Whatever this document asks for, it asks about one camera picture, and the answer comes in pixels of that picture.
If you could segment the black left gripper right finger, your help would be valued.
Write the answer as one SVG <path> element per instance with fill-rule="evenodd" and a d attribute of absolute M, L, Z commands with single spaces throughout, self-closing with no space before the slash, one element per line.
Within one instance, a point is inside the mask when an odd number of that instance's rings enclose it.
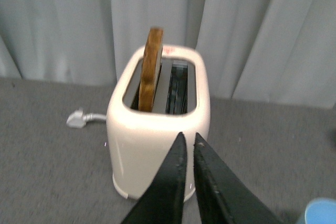
<path fill-rule="evenodd" d="M 194 144 L 194 179 L 202 223 L 282 223 L 199 133 Z"/>

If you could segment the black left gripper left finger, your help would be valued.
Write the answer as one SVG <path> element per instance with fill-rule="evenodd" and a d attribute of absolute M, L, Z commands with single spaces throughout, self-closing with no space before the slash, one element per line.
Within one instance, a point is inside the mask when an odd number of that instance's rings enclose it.
<path fill-rule="evenodd" d="M 179 132 L 150 186 L 122 223 L 181 223 L 186 172 L 186 141 Z"/>

